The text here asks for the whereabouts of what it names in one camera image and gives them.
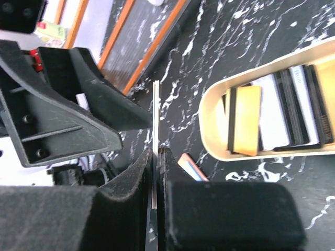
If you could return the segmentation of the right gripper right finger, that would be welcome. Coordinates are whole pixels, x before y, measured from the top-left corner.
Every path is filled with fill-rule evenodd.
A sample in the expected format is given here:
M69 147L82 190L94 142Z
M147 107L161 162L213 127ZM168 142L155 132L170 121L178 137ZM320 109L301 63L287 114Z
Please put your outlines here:
M280 184L195 181L158 151L159 250L303 250L295 201Z

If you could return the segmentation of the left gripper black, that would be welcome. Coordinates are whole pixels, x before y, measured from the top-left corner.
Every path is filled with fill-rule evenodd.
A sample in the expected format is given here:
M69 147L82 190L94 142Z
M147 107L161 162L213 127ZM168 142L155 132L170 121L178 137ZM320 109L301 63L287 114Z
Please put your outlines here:
M88 158L122 149L122 139L91 114L84 94L75 98L46 82L38 49L1 41L1 137L11 138L24 167L46 166L56 185L101 186L113 172L90 170Z

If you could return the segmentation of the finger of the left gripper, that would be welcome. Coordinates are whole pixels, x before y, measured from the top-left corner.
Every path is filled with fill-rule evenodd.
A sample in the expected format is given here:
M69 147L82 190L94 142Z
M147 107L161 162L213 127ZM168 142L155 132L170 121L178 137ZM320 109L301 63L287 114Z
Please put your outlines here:
M86 48L39 47L46 82L58 94L76 101L84 94L91 114L116 131L152 127L152 114L114 87L100 72Z

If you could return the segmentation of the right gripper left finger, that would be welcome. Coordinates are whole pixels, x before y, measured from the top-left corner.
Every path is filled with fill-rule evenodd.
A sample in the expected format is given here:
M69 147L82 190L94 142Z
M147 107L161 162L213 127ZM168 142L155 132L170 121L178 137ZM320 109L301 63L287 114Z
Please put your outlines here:
M95 186L2 186L1 250L144 250L152 150Z

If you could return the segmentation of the gold card black stripe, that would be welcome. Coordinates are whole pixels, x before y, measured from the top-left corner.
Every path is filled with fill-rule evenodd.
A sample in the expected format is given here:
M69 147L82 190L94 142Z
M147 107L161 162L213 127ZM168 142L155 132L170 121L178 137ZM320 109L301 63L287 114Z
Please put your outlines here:
M160 81L153 82L153 97L152 97L152 188L151 188L151 209L148 211L147 223L147 241L145 250L153 250L150 244L156 240L154 229L154 216L158 207L157 193L157 162L159 148L159 114L160 114Z

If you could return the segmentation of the beige oval tray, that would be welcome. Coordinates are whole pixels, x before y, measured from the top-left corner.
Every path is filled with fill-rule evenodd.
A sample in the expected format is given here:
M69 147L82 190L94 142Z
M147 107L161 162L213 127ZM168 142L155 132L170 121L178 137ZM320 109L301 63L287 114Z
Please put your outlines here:
M334 38L216 82L199 105L220 161L334 153Z

